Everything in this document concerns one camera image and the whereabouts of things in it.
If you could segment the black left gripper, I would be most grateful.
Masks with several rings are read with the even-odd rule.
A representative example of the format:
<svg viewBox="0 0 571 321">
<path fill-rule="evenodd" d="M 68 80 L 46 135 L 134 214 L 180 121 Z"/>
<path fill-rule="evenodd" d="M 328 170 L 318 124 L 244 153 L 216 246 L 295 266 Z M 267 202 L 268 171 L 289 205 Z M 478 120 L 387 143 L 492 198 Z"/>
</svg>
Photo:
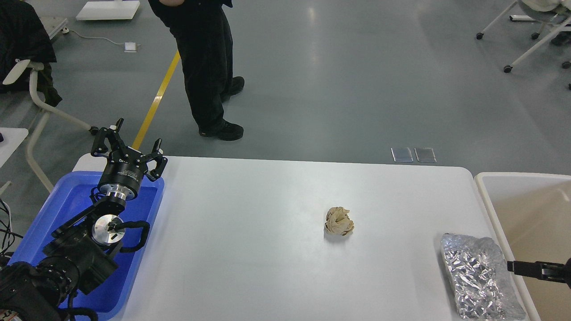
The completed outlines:
<svg viewBox="0 0 571 321">
<path fill-rule="evenodd" d="M 120 137 L 123 122 L 124 119 L 118 119 L 114 126 L 98 130 L 91 155 L 107 158 L 98 183 L 99 191 L 105 194 L 119 192 L 126 196 L 126 200 L 131 200 L 139 194 L 144 176 L 149 181 L 156 181 L 162 176 L 168 159 L 161 149 L 162 140 L 155 140 L 148 154 L 131 152 Z"/>
</svg>

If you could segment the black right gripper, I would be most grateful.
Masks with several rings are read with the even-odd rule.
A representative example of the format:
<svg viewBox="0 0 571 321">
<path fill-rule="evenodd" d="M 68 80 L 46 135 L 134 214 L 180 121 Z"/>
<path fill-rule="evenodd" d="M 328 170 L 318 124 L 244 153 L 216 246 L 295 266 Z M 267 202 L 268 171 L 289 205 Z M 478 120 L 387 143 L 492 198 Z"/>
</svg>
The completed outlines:
<svg viewBox="0 0 571 321">
<path fill-rule="evenodd" d="M 516 276 L 536 278 L 547 282 L 564 282 L 571 288 L 571 258 L 565 264 L 541 261 L 508 261 L 506 268 Z"/>
</svg>

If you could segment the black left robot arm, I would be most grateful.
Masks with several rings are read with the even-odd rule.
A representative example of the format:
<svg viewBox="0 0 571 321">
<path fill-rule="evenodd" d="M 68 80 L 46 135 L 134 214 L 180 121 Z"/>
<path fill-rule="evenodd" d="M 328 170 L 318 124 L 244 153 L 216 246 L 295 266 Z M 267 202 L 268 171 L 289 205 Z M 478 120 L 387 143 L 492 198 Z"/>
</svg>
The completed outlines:
<svg viewBox="0 0 571 321">
<path fill-rule="evenodd" d="M 158 180 L 168 160 L 161 139 L 148 154 L 124 144 L 122 124 L 120 118 L 95 136 L 91 154 L 107 162 L 92 189 L 92 205 L 52 232 L 39 264 L 20 261 L 2 268 L 3 321 L 75 321 L 77 316 L 97 321 L 94 309 L 74 307 L 78 292 L 90 294 L 110 278 L 119 268 L 116 254 L 144 248 L 151 224 L 123 221 L 120 214 L 138 196 L 143 179 Z"/>
</svg>

